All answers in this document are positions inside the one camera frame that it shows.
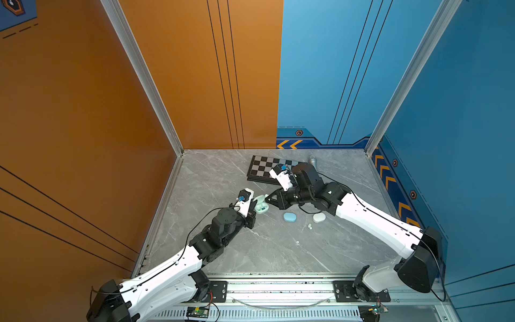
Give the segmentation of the green earbud charging case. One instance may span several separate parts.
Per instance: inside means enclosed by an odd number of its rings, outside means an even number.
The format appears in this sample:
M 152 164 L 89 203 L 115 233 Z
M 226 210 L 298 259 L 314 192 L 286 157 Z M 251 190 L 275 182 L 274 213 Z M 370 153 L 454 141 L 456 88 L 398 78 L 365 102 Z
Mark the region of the green earbud charging case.
M 256 201 L 256 206 L 254 208 L 254 211 L 257 214 L 263 214 L 269 210 L 270 206 L 266 202 L 267 197 L 268 197 L 268 194 L 259 195 L 254 198 L 254 200 Z

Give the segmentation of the blue earbud charging case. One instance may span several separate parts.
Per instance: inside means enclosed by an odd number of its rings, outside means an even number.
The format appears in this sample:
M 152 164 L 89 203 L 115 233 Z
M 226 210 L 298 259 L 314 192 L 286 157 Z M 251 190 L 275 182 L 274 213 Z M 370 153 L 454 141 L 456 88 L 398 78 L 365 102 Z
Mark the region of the blue earbud charging case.
M 287 212 L 283 214 L 283 219 L 285 222 L 294 223 L 297 220 L 297 216 L 294 213 Z

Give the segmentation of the white earbud charging case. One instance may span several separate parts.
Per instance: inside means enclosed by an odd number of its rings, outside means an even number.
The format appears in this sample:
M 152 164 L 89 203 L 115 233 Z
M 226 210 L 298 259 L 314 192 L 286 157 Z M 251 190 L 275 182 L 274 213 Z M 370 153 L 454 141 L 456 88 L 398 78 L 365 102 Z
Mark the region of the white earbud charging case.
M 324 213 L 316 213 L 312 216 L 312 220 L 314 223 L 319 224 L 326 220 L 327 216 Z

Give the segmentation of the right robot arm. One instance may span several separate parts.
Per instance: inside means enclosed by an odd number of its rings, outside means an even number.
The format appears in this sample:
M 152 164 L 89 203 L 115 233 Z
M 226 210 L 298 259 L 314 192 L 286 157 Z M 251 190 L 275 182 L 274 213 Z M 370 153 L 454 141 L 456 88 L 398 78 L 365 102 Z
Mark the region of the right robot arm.
M 311 204 L 317 210 L 344 219 L 375 236 L 396 252 L 396 258 L 364 266 L 353 282 L 355 297 L 371 301 L 386 289 L 407 286 L 430 293 L 443 276 L 443 242 L 438 230 L 410 225 L 365 202 L 351 188 L 317 172 L 309 163 L 289 169 L 278 164 L 269 171 L 280 184 L 266 202 L 285 210 Z

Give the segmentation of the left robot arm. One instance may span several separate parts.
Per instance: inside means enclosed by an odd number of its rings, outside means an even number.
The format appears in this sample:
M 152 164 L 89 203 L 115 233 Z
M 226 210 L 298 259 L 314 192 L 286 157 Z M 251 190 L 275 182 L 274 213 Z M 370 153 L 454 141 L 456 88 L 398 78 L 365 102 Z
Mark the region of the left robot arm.
M 106 282 L 95 294 L 87 321 L 149 321 L 169 307 L 205 299 L 209 279 L 203 267 L 220 257 L 242 228 L 253 228 L 255 205 L 219 208 L 211 224 L 162 264 L 122 283 Z

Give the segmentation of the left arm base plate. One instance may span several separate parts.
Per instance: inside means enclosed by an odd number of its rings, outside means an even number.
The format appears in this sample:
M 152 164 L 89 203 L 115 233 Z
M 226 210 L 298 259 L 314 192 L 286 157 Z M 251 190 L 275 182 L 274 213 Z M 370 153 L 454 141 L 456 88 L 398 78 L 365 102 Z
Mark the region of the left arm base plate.
M 185 301 L 185 303 L 225 303 L 227 287 L 228 282 L 226 280 L 212 280 L 208 287 L 198 291 L 192 299 Z

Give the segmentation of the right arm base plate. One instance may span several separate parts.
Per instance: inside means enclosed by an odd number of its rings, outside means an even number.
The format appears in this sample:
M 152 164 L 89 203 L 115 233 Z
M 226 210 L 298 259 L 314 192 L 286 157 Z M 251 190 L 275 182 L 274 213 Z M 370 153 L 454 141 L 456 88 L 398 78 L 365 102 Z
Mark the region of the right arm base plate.
M 364 285 L 355 286 L 350 280 L 335 280 L 332 282 L 333 293 L 338 303 L 390 303 L 390 293 L 387 290 L 378 293 L 370 291 Z

